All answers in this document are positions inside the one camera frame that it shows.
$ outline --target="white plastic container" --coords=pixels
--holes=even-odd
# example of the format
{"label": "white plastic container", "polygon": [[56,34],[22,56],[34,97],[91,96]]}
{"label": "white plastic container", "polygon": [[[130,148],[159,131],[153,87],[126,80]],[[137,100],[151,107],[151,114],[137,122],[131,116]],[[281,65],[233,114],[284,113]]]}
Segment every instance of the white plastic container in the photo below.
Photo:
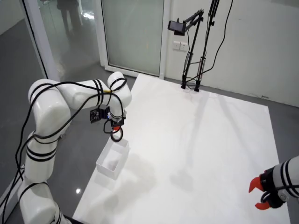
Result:
{"label": "white plastic container", "polygon": [[116,180],[127,161],[128,153],[129,143],[127,140],[113,142],[109,138],[96,162],[98,172]]}

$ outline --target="white tabletop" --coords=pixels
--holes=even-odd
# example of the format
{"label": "white tabletop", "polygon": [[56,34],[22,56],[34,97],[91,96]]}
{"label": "white tabletop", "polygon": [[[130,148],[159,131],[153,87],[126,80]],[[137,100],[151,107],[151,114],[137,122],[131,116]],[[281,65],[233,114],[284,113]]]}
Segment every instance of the white tabletop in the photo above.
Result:
{"label": "white tabletop", "polygon": [[250,181],[278,164],[268,107],[139,75],[120,176],[95,169],[74,218],[86,224],[289,224],[260,211]]}

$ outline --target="black cable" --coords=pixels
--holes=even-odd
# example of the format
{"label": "black cable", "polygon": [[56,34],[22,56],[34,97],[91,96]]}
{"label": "black cable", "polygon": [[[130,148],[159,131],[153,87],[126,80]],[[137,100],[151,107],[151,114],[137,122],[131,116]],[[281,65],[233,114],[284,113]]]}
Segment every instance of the black cable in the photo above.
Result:
{"label": "black cable", "polygon": [[[216,51],[216,55],[215,55],[215,58],[214,58],[213,65],[212,65],[212,67],[211,67],[210,69],[204,71],[202,74],[204,74],[204,73],[206,73],[206,72],[212,70],[212,68],[215,66],[215,62],[216,62],[216,58],[217,58],[218,52],[219,52],[219,50],[220,50],[220,48],[221,48],[221,46],[222,46],[222,44],[224,43],[224,40],[225,40],[225,36],[226,36],[226,27],[227,27],[227,23],[228,23],[228,18],[229,18],[229,15],[230,15],[230,11],[231,11],[232,6],[233,6],[233,1],[234,1],[234,0],[232,0],[232,1],[231,1],[231,4],[230,4],[230,8],[229,8],[228,15],[227,15],[227,17],[226,17],[226,21],[225,21],[225,26],[224,26],[224,36],[223,36],[223,39],[222,39],[222,41],[221,41],[221,44],[219,45],[219,48],[218,48],[217,51]],[[208,29],[208,21],[209,21],[209,17],[208,17],[208,19],[207,19],[207,21],[206,21],[206,36],[207,36],[207,29]],[[197,77],[198,77],[198,75],[195,76],[195,77],[186,77],[186,78],[190,78],[190,80],[188,80],[187,82],[190,82],[190,81],[196,79]]]}
{"label": "black cable", "polygon": [[189,53],[189,51],[190,51],[189,30],[187,31],[187,36],[188,36],[188,48],[189,48],[188,53]]}
{"label": "black cable", "polygon": [[226,21],[225,21],[225,25],[224,25],[224,36],[223,36],[223,40],[222,40],[221,44],[219,45],[219,48],[218,48],[217,51],[216,51],[216,55],[215,55],[215,58],[214,58],[213,65],[212,65],[212,67],[211,67],[210,69],[204,71],[202,74],[204,74],[204,73],[206,73],[206,72],[212,70],[213,67],[214,67],[214,65],[215,65],[215,62],[216,62],[216,58],[217,58],[218,52],[219,52],[219,50],[220,50],[220,48],[221,48],[221,46],[222,46],[222,44],[223,44],[223,42],[224,42],[224,40],[225,40],[226,26],[227,26],[227,23],[228,23],[228,18],[229,18],[230,11],[231,11],[232,6],[233,6],[233,1],[234,1],[234,0],[231,1],[230,8],[229,8],[229,11],[228,11],[228,16],[226,17]]}
{"label": "black cable", "polygon": [[[72,119],[73,119],[73,118],[74,118],[74,117],[75,117],[75,116],[82,110],[82,108],[85,106],[85,104],[86,104],[90,99],[92,99],[92,98],[94,98],[94,97],[98,97],[98,96],[110,95],[110,97],[111,97],[111,96],[116,97],[116,98],[119,100],[119,102],[120,102],[120,105],[121,105],[121,117],[123,118],[123,106],[122,106],[122,102],[121,102],[120,98],[119,98],[116,94],[114,94],[114,93],[112,93],[112,92],[106,92],[106,93],[104,93],[104,92],[101,91],[101,93],[95,94],[95,95],[90,96],[89,98],[87,98],[86,101],[80,106],[80,108],[79,108],[79,109],[78,109],[78,110],[71,116],[71,118],[70,118],[70,119],[69,119],[69,120],[68,120],[68,121],[67,121],[61,128],[59,128],[57,131],[55,131],[54,133],[52,133],[52,134],[50,134],[50,135],[48,135],[48,136],[41,136],[41,135],[38,135],[38,134],[32,134],[32,135],[25,141],[25,143],[23,144],[23,146],[21,147],[21,143],[22,143],[22,139],[23,139],[24,129],[25,129],[25,126],[26,126],[26,124],[27,124],[27,122],[28,122],[29,116],[30,116],[30,114],[31,114],[32,107],[33,107],[34,103],[36,102],[37,98],[38,98],[43,92],[45,92],[46,90],[48,90],[48,89],[50,89],[50,88],[53,88],[53,87],[56,87],[56,86],[59,86],[59,85],[63,85],[63,84],[75,84],[75,85],[82,86],[82,87],[85,87],[85,88],[94,89],[94,90],[97,90],[97,91],[99,90],[99,88],[94,88],[94,87],[91,87],[91,86],[87,86],[87,85],[83,85],[83,84],[79,84],[79,83],[75,83],[75,82],[61,82],[61,83],[57,83],[57,84],[41,84],[41,85],[37,86],[37,87],[33,90],[32,94],[31,94],[31,96],[30,96],[30,99],[32,98],[33,93],[34,93],[37,89],[39,89],[39,88],[42,87],[42,86],[46,86],[46,85],[48,85],[47,87],[45,87],[44,89],[42,89],[39,93],[37,93],[37,95],[34,97],[33,101],[32,101],[31,104],[30,104],[30,107],[29,107],[29,110],[28,110],[28,113],[27,113],[27,117],[26,117],[26,119],[25,119],[25,122],[24,122],[24,124],[23,124],[23,126],[22,126],[22,130],[21,130],[21,139],[20,139],[20,143],[19,143],[18,149],[17,149],[16,154],[15,154],[15,160],[16,160],[16,164],[17,164],[17,169],[18,169],[18,170],[17,170],[17,173],[16,173],[16,175],[15,175],[15,177],[14,177],[14,180],[13,180],[13,182],[12,182],[12,186],[11,186],[11,188],[10,188],[10,190],[9,190],[9,192],[8,192],[8,194],[7,194],[7,196],[6,196],[6,200],[5,200],[4,208],[3,208],[3,213],[2,213],[2,224],[4,224],[5,210],[6,210],[6,206],[7,206],[7,203],[8,203],[8,199],[9,199],[9,197],[10,197],[10,194],[11,194],[11,192],[12,192],[14,186],[15,186],[16,183],[17,183],[16,179],[17,179],[18,173],[20,174],[20,177],[22,178],[22,176],[21,176],[21,175],[22,175],[22,173],[21,173],[21,157],[22,157],[22,152],[23,152],[25,146],[26,146],[26,145],[27,145],[33,138],[47,139],[47,138],[53,137],[54,135],[56,135],[57,133],[59,133],[64,127],[66,127],[66,126],[71,122],[71,120],[72,120]],[[123,87],[125,84],[126,84],[126,80],[123,82],[123,84],[121,85],[121,87]],[[120,130],[120,129],[118,129],[118,130],[115,131],[115,132],[110,132],[110,134],[116,133],[116,132],[118,132],[119,130]]]}
{"label": "black cable", "polygon": [[[25,142],[25,143],[23,144],[23,146],[22,146],[22,149],[25,147],[25,145],[27,145],[27,143],[28,143],[31,139],[33,139],[33,136],[30,136],[30,137],[26,140],[26,142]],[[17,183],[16,179],[17,179],[17,176],[18,176],[18,172],[19,172],[19,170],[17,170],[17,172],[16,172],[16,174],[15,174],[15,176],[14,176],[14,180],[13,180],[13,182],[12,182],[12,185],[11,185],[11,187],[10,187],[10,189],[9,189],[9,191],[8,191],[8,193],[7,193],[7,195],[6,195],[6,200],[5,200],[4,207],[3,207],[3,212],[2,212],[2,224],[4,224],[5,210],[6,210],[6,206],[7,206],[7,203],[8,203],[9,197],[10,197],[10,194],[11,194],[11,192],[13,191],[13,189],[14,189],[16,183]]]}

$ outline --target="wall socket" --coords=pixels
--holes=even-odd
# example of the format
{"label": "wall socket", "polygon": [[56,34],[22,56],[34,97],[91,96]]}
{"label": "wall socket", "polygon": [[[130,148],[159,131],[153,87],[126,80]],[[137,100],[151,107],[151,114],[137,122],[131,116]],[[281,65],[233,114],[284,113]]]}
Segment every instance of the wall socket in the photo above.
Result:
{"label": "wall socket", "polygon": [[172,43],[172,49],[179,50],[180,45],[181,45],[181,42],[180,42],[180,41],[174,41],[174,42]]}
{"label": "wall socket", "polygon": [[188,50],[188,44],[185,43],[185,42],[181,42],[180,50],[187,51]]}

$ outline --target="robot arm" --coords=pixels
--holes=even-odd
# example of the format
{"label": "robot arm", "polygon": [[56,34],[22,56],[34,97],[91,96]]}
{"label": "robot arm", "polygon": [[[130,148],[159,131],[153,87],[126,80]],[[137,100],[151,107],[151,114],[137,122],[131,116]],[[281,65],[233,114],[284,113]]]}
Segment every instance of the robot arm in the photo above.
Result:
{"label": "robot arm", "polygon": [[31,86],[28,94],[30,103],[39,96],[32,107],[36,130],[29,137],[33,134],[40,137],[32,138],[27,144],[25,177],[18,190],[25,224],[72,223],[62,215],[46,182],[53,172],[57,140],[67,129],[65,124],[71,120],[70,108],[78,110],[107,105],[109,110],[102,110],[106,112],[105,118],[111,121],[112,127],[121,129],[125,108],[132,100],[124,81],[123,74],[115,72],[108,78],[109,88],[100,80],[59,85],[56,81],[42,79]]}
{"label": "robot arm", "polygon": [[279,208],[290,197],[299,198],[299,156],[265,170],[254,178],[249,193],[254,188],[264,191],[261,202],[256,204],[260,210]]}

